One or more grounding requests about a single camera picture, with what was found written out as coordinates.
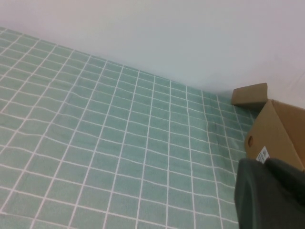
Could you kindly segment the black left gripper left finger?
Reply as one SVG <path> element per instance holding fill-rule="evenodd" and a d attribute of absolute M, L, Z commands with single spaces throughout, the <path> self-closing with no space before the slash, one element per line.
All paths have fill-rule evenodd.
<path fill-rule="evenodd" d="M 303 229 L 305 209 L 287 200 L 264 163 L 239 161 L 234 191 L 241 229 Z"/>

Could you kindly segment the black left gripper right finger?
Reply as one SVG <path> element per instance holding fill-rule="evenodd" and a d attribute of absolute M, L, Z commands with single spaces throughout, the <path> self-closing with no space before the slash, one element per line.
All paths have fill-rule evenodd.
<path fill-rule="evenodd" d="M 264 165 L 279 183 L 287 200 L 305 209 L 305 173 L 276 158 L 267 159 Z"/>

